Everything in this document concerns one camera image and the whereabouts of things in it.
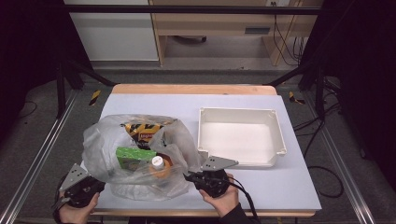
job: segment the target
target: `clear plastic bag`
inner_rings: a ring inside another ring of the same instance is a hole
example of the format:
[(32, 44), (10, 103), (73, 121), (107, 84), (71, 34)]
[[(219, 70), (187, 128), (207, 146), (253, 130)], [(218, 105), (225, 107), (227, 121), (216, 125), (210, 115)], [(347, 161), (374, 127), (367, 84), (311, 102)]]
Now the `clear plastic bag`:
[[(145, 127), (149, 133), (139, 131), (145, 130)], [(137, 137), (132, 135), (136, 133), (140, 134), (139, 139), (147, 138), (149, 141), (139, 143)], [(83, 145), (82, 159), (88, 172), (98, 180), (107, 182), (113, 194), (133, 200), (163, 201), (186, 193), (188, 182), (183, 173), (199, 171), (204, 161), (183, 122), (165, 116), (104, 117), (84, 132)], [(151, 150), (170, 161), (165, 160), (166, 166), (157, 171), (147, 158), (133, 158), (133, 169), (128, 169), (121, 167), (124, 158), (117, 154), (121, 147)]]

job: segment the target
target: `sleeve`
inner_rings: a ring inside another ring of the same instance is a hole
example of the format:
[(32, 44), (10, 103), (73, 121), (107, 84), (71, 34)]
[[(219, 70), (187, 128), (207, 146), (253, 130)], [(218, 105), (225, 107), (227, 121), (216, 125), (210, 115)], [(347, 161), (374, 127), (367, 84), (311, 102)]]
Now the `sleeve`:
[(255, 219), (250, 219), (242, 209), (241, 203), (238, 204), (231, 212), (219, 219), (222, 224), (259, 224)]

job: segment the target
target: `white bottle cap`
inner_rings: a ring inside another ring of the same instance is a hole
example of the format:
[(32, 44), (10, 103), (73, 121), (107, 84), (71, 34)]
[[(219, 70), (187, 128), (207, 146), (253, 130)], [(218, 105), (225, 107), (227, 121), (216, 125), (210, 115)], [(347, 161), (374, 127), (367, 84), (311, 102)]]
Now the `white bottle cap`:
[(161, 156), (156, 156), (151, 160), (152, 166), (156, 170), (163, 169), (163, 158)]

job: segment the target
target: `hand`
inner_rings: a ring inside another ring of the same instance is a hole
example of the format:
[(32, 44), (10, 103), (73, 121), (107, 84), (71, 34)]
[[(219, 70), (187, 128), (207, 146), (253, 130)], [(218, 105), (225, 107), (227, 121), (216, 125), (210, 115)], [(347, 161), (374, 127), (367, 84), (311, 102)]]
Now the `hand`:
[(99, 193), (95, 193), (91, 202), (83, 208), (76, 208), (65, 204), (59, 210), (59, 217), (62, 223), (86, 224), (88, 222), (88, 216), (93, 213), (93, 208), (98, 204), (98, 199)]
[(210, 203), (218, 212), (220, 217), (224, 217), (231, 210), (233, 210), (239, 204), (238, 189), (234, 186), (229, 186), (225, 193), (218, 198), (210, 197), (204, 190), (200, 189), (204, 201)]

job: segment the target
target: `white cabinet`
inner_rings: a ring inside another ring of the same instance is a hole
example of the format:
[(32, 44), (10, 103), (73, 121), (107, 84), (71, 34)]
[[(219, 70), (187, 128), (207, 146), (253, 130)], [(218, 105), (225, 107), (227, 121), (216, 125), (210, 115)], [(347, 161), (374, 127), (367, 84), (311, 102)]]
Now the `white cabinet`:
[[(145, 0), (64, 0), (73, 5), (148, 5)], [(149, 13), (70, 13), (91, 61), (158, 61)]]

